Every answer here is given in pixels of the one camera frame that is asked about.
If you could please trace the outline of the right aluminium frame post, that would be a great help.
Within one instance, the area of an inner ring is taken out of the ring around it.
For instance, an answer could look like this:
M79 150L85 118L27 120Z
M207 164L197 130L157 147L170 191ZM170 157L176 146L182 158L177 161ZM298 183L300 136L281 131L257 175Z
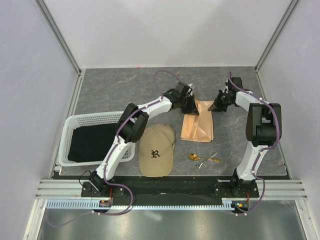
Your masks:
M256 65L254 66L254 70L256 73L262 68L264 62L266 61L268 55L270 54L271 50L273 49L274 45L276 44L278 38L280 37L281 33L283 32L285 26L289 22L292 14L294 13L297 5L299 4L299 0L291 0L286 7L282 17L280 18L275 30L273 31L267 45L265 46L261 56L259 57Z

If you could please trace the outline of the gold spoon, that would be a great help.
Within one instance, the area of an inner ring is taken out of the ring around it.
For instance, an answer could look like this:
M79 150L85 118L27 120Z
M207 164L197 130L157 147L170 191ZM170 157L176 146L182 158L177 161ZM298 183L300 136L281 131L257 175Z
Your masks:
M198 160L204 160L205 159L204 157L197 156L195 153L188 154L188 158L190 160L192 160L192 161L198 161ZM216 162L216 163L219 163L221 161L219 158L210 158L209 160L212 161L212 162Z

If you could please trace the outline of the aluminium frame post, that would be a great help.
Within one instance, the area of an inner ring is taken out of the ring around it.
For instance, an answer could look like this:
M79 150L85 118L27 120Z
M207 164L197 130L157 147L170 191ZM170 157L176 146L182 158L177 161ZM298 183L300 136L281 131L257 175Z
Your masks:
M79 64L77 63L74 55L72 54L71 49L69 48L46 2L44 0L35 0L35 3L38 6L39 10L41 11L43 17L45 18L49 28L51 29L53 35L55 36L57 42L59 43L62 51L65 53L66 57L68 58L68 61L70 62L72 68L75 70L75 72L78 75L80 75L82 73L82 70Z
M291 0L286 7L282 17L280 18L275 30L273 31L267 45L265 46L261 56L259 57L256 65L254 66L254 70L256 73L262 68L264 62L266 61L268 55L270 54L271 50L273 49L274 45L276 44L278 38L280 37L281 33L283 32L285 26L289 22L292 14L294 13L297 5L299 4L299 0Z

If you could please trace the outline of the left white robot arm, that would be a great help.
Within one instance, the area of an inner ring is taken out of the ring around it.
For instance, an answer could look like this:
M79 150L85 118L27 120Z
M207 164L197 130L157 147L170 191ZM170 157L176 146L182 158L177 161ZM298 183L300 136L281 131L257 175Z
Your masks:
M194 99L193 85L179 82L175 88L155 100L140 105L128 104L117 123L110 150L89 176L88 182L92 185L92 191L99 197L109 193L110 185L107 181L113 178L126 151L140 140L148 120L178 108L188 114L198 115Z

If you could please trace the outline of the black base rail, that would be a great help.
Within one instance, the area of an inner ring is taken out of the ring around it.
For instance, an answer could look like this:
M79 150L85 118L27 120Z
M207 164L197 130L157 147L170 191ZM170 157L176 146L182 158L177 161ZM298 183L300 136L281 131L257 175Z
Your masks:
M124 197L128 187L135 199L142 196L191 195L213 198L258 198L259 190L255 180L241 180L232 176L165 176L149 178L144 176L115 176L109 182L95 181L90 177L82 186L81 196L87 198Z

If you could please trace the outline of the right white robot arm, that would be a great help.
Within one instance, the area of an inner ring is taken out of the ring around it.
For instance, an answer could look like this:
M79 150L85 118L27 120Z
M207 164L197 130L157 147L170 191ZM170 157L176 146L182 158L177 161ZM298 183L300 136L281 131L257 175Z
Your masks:
M249 194L258 197L257 170L267 151L276 148L282 136L281 105L257 97L252 91L243 88L240 77L229 76L225 88L218 92L208 110L226 112L231 105L247 111L247 147L230 182L224 182L223 185L231 196L244 197Z

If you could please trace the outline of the left aluminium frame post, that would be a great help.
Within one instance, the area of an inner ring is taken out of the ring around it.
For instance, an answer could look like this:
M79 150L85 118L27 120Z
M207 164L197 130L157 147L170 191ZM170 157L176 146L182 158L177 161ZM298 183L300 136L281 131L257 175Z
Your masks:
M43 17L45 18L49 28L51 29L53 35L55 36L57 42L59 43L62 51L65 53L66 57L68 58L68 61L70 62L72 68L75 70L75 72L78 75L80 75L82 73L82 70L79 64L77 63L74 55L72 54L71 49L69 48L46 2L44 0L35 0L35 3L38 6L39 10L41 11Z

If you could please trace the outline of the silver fork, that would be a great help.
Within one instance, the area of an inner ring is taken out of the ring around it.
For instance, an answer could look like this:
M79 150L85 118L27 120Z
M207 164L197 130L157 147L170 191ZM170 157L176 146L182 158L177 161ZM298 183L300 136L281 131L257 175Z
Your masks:
M206 162L209 162L210 158L215 158L216 156L218 155L217 152L214 152L212 153L210 156L208 156L207 158L205 159L201 159L201 162L200 163L196 163L193 167L192 167L192 170L195 171L195 170L199 170L201 169L201 167L206 163Z

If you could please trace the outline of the white plastic basket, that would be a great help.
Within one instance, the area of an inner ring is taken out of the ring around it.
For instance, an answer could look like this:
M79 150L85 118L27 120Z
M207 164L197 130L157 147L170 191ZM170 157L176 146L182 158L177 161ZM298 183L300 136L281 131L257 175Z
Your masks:
M58 163L63 167L79 167L99 165L102 160L86 159L84 162L69 160L68 155L72 144L74 130L80 127L96 126L103 124L116 124L120 120L122 111L109 111L88 114L72 115L65 120L58 150Z

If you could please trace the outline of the peach satin napkin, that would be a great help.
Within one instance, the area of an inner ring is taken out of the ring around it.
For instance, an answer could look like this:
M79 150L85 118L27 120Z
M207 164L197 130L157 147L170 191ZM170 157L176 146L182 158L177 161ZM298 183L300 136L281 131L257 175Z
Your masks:
M213 116L208 111L213 101L196 100L195 103L199 115L184 115L180 138L184 141L209 143L214 139Z

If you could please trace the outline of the black folded cloth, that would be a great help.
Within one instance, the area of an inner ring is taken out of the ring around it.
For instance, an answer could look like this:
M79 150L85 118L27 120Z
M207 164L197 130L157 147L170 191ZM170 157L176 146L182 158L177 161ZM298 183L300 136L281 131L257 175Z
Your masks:
M76 163L103 161L113 145L117 130L116 123L76 128L67 159Z

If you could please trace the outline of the tan baseball cap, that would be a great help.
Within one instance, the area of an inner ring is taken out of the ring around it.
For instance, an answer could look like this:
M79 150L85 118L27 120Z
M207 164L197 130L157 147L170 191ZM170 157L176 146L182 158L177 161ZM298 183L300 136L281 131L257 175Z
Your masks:
M168 176L173 169L175 132L169 125L154 124L148 127L138 147L140 172L148 178Z

